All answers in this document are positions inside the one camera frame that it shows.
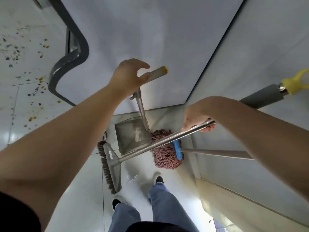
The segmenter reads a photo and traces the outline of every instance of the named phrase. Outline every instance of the black shirt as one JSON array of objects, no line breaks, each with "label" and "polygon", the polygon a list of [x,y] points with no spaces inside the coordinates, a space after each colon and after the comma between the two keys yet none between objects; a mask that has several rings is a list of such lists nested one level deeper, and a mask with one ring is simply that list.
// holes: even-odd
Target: black shirt
[{"label": "black shirt", "polygon": [[[2,209],[1,224],[2,228],[6,228],[5,231],[41,232],[39,218],[23,202],[0,192],[0,205]],[[132,224],[126,232],[134,231],[187,232],[179,226],[161,222],[137,222]]]}]

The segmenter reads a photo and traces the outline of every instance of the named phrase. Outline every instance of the blue jeans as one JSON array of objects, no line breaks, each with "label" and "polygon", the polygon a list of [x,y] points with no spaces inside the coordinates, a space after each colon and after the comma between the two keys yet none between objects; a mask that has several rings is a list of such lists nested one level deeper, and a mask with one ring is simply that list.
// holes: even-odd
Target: blue jeans
[{"label": "blue jeans", "polygon": [[[152,186],[148,196],[154,222],[171,223],[190,232],[198,232],[179,201],[163,183]],[[119,203],[115,208],[108,232],[125,232],[130,225],[140,221],[141,215],[135,208]]]}]

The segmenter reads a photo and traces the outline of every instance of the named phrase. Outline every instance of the mop strings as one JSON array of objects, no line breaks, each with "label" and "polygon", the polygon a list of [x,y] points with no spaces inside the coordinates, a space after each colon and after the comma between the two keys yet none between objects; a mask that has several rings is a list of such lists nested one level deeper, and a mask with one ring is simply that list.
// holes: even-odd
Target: mop strings
[{"label": "mop strings", "polygon": [[[169,132],[164,129],[156,130],[155,132],[151,133],[151,143],[158,141],[170,134],[172,134],[171,130]],[[154,154],[154,164],[158,168],[175,169],[183,161],[183,155],[181,160],[177,159],[174,144],[172,142],[164,146],[154,148],[151,150],[151,152]]]}]

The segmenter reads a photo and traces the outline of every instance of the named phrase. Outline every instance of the yellow hanging loop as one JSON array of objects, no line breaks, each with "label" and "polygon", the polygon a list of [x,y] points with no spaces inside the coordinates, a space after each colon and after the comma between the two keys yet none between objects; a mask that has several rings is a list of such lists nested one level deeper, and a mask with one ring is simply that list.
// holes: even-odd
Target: yellow hanging loop
[{"label": "yellow hanging loop", "polygon": [[305,76],[309,77],[309,68],[299,71],[296,76],[292,78],[282,80],[282,85],[286,88],[289,94],[296,94],[302,89],[309,89],[309,84],[303,84],[300,81],[300,78],[305,73],[307,73]]}]

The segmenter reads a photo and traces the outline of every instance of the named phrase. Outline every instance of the person's right arm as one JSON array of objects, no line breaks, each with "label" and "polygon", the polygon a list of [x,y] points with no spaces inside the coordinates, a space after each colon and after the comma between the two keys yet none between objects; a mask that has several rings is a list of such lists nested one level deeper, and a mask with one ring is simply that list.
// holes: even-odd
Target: person's right arm
[{"label": "person's right arm", "polygon": [[185,110],[183,130],[209,117],[248,153],[309,201],[309,131],[225,97],[207,97]]}]

